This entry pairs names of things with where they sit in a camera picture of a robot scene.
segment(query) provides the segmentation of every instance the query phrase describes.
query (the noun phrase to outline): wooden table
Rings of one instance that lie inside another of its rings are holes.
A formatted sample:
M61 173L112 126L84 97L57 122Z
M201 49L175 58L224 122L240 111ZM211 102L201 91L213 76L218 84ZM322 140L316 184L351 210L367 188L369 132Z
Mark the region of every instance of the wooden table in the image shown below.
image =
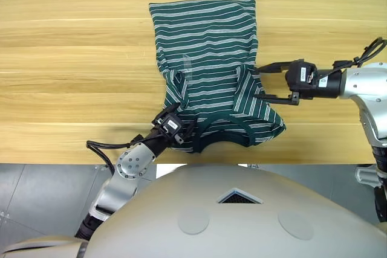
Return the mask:
M148 3L168 1L177 0L0 0L0 162L96 164L87 139L146 134L164 99ZM258 65L303 57L329 68L387 37L387 0L256 1ZM374 60L386 62L387 51ZM263 82L287 95L284 75ZM288 129L270 142L167 150L157 161L373 162L351 100L274 107Z

